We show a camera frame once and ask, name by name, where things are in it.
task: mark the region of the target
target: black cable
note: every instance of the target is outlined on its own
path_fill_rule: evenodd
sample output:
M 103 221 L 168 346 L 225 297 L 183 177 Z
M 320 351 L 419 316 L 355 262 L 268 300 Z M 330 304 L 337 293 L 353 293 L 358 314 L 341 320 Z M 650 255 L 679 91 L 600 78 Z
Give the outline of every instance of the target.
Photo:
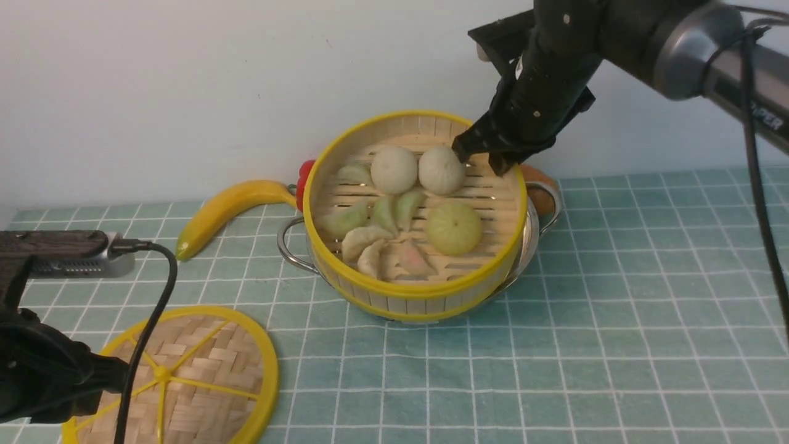
M 776 287 L 781 314 L 783 315 L 784 328 L 786 330 L 787 340 L 789 341 L 789 289 L 787 289 L 783 268 L 781 267 L 780 259 L 778 257 L 778 250 L 776 249 L 776 243 L 772 237 L 772 229 L 770 228 L 767 203 L 765 201 L 765 190 L 761 177 L 761 169 L 759 167 L 759 154 L 757 151 L 755 128 L 756 124 L 753 119 L 753 112 L 751 111 L 754 90 L 756 88 L 754 80 L 755 74 L 753 72 L 753 49 L 756 47 L 757 38 L 764 35 L 764 33 L 768 30 L 768 28 L 759 27 L 776 24 L 789 24 L 789 14 L 741 6 L 738 7 L 738 9 L 744 12 L 763 13 L 766 15 L 779 17 L 779 19 L 758 19 L 748 25 L 745 33 L 742 36 L 740 45 L 740 55 L 742 58 L 740 66 L 740 81 L 742 125 L 745 131 L 746 155 L 748 159 L 748 172 L 750 175 L 751 192 L 753 194 L 753 206 L 756 209 L 759 231 L 761 232 L 761 239 L 765 246 L 767 263 L 769 264 L 770 272 L 772 274 L 772 281 Z
M 163 254 L 170 263 L 170 272 L 167 275 L 167 283 L 164 285 L 162 295 L 159 297 L 159 301 L 156 303 L 156 307 L 154 307 L 151 317 L 148 319 L 148 323 L 145 324 L 140 338 L 137 341 L 137 346 L 134 348 L 132 357 L 129 360 L 129 373 L 126 375 L 123 390 L 121 391 L 121 404 L 118 406 L 118 421 L 115 424 L 114 444 L 123 444 L 126 436 L 126 424 L 129 421 L 129 407 L 132 403 L 134 375 L 137 372 L 137 368 L 140 366 L 143 351 L 148 344 L 148 339 L 151 338 L 153 329 L 156 327 L 156 322 L 158 322 L 159 318 L 162 316 L 162 312 L 164 312 L 167 302 L 170 300 L 170 295 L 173 293 L 173 288 L 175 288 L 175 280 L 178 277 L 178 260 L 175 258 L 173 252 L 164 246 L 158 243 L 143 242 L 136 239 L 119 239 L 110 249 L 115 253 L 123 254 L 133 253 L 135 251 L 158 251 Z

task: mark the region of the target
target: bamboo steamer lid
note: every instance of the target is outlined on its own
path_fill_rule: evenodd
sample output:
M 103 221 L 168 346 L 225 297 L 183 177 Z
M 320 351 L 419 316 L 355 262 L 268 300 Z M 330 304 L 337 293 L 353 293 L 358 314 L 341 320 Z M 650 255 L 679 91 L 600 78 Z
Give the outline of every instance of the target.
M 102 355 L 129 360 L 145 322 Z M 134 380 L 126 444 L 247 444 L 271 418 L 279 370 L 268 335 L 225 307 L 164 313 Z M 119 394 L 104 393 L 98 412 L 63 425 L 64 444 L 113 442 Z

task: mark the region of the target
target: dumpling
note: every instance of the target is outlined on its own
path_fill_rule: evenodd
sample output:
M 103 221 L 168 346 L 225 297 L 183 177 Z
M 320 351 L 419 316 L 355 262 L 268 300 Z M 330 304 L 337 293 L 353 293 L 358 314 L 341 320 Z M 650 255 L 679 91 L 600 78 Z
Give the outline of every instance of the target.
M 319 217 L 315 225 L 333 235 L 335 239 L 342 239 L 351 230 L 360 227 L 367 222 L 370 216 L 370 201 L 361 199 L 350 207 L 339 210 L 336 213 L 327 214 Z
M 379 279 L 381 269 L 381 250 L 387 241 L 376 240 L 372 245 L 365 248 L 359 256 L 357 268 L 359 273 L 366 274 L 373 279 Z
M 399 251 L 400 266 L 409 274 L 414 276 L 431 276 L 436 274 L 436 270 L 430 266 L 430 262 L 424 257 L 419 247 L 413 240 L 406 239 L 400 245 Z
M 355 261 L 361 252 L 375 241 L 394 238 L 389 231 L 375 225 L 354 228 L 342 240 L 342 260 L 346 263 Z
M 379 227 L 398 234 L 397 224 L 395 223 L 395 196 L 383 196 L 372 206 L 372 222 Z
M 403 231 L 411 230 L 411 220 L 426 198 L 427 196 L 422 190 L 411 190 L 400 196 L 394 207 L 394 219 L 398 228 Z
M 347 164 L 337 171 L 337 179 L 344 183 L 371 185 L 370 169 L 363 164 Z

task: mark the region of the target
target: white dumpling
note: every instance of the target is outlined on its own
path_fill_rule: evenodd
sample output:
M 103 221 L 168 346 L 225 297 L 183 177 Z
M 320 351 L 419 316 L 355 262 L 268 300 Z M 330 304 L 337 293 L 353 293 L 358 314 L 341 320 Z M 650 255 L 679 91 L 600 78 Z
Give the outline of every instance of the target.
M 418 175 L 416 155 L 402 146 L 381 147 L 372 158 L 370 177 L 381 193 L 405 193 L 413 188 Z
M 361 252 L 359 262 L 357 263 L 359 273 L 366 274 L 373 279 L 379 279 L 381 270 L 381 250 L 385 243 L 385 240 L 377 240 Z
M 394 238 L 389 231 L 375 225 L 354 228 L 342 240 L 342 260 L 355 261 L 361 252 L 375 241 Z
M 448 146 L 431 148 L 419 159 L 419 183 L 431 193 L 449 196 L 465 179 L 466 166 Z

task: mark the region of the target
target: pot handle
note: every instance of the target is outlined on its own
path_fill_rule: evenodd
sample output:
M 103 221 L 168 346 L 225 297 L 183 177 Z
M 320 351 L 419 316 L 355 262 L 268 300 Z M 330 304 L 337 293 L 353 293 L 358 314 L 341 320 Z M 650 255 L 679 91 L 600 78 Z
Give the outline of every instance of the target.
M 545 225 L 540 227 L 540 236 L 542 236 L 549 232 L 554 225 L 556 225 L 556 221 L 559 220 L 559 216 L 564 210 L 564 204 L 562 203 L 562 196 L 553 186 L 550 186 L 547 183 L 536 181 L 526 182 L 526 188 L 528 189 L 530 186 L 534 186 L 535 188 L 545 191 L 549 196 L 551 196 L 551 199 L 553 200 L 553 214 L 551 215 L 551 219 Z
M 305 261 L 302 258 L 298 258 L 295 254 L 291 253 L 290 249 L 288 248 L 287 241 L 285 240 L 285 235 L 288 233 L 288 231 L 290 231 L 291 228 L 303 223 L 304 217 L 296 216 L 282 224 L 282 226 L 279 228 L 279 231 L 277 231 L 277 249 L 282 255 L 282 258 L 288 261 L 291 265 L 295 265 L 304 271 L 320 275 L 320 272 L 318 271 L 318 268 L 315 267 L 315 265 L 313 265 L 311 262 Z

